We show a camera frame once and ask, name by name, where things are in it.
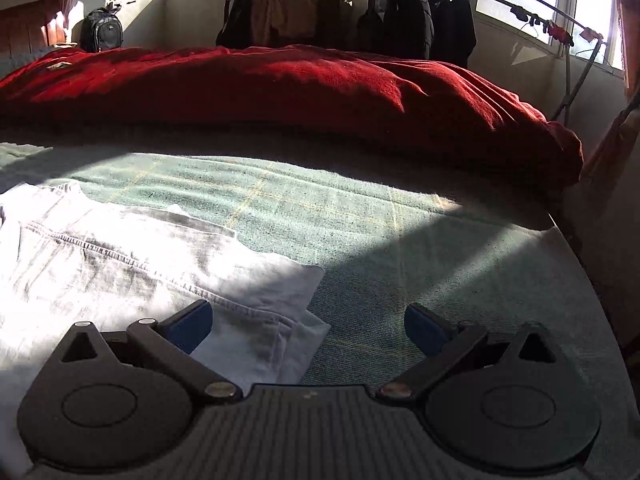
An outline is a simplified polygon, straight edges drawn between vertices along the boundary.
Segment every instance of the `wooden headboard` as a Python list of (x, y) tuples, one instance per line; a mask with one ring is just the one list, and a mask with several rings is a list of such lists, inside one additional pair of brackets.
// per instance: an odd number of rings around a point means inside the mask
[(53, 0), (38, 0), (0, 10), (0, 57), (14, 57), (65, 42)]

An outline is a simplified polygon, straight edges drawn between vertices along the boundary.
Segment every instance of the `screw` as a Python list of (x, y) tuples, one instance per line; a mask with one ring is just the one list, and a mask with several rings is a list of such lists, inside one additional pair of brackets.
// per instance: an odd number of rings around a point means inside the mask
[(403, 383), (387, 383), (380, 388), (380, 393), (389, 399), (407, 399), (413, 394), (411, 388)]
[(208, 384), (204, 389), (204, 392), (209, 397), (215, 397), (216, 399), (226, 399), (228, 397), (233, 397), (236, 394), (236, 387), (231, 383), (220, 381), (219, 383)]

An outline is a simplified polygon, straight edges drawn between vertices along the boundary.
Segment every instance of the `mattress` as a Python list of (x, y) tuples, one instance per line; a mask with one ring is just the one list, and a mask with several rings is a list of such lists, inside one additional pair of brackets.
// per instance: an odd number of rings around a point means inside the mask
[[(92, 136), (114, 137), (107, 132)], [(23, 134), (3, 133), (15, 143), (0, 145), (0, 192), (75, 180), (101, 202), (177, 203), (237, 230), (253, 250), (323, 266), (309, 310), (332, 328), (303, 383), (379, 386), (417, 363), (402, 325), (412, 301), (502, 332), (541, 322), (602, 407), (588, 471), (619, 480), (640, 470), (640, 417), (618, 345), (578, 260), (533, 198), (321, 137), (253, 129), (212, 141), (207, 132), (138, 128), (77, 146)], [(175, 138), (190, 146), (166, 142)]]

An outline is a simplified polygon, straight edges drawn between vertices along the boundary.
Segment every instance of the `red blanket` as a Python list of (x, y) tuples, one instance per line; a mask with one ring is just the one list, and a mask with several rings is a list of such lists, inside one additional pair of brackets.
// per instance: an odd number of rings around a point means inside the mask
[(0, 114), (122, 122), (260, 121), (369, 139), (545, 189), (574, 184), (580, 140), (476, 74), (309, 46), (63, 49), (0, 81)]

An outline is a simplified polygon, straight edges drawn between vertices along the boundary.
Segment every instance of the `blue gripper pad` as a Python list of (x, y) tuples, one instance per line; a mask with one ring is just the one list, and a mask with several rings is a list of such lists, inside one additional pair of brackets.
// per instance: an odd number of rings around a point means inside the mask
[(451, 341), (456, 327), (421, 304), (412, 303), (404, 311), (406, 336), (427, 357), (435, 357)]
[(158, 333), (183, 352), (190, 354), (202, 343), (213, 326), (213, 309), (199, 300), (165, 319), (156, 327)]

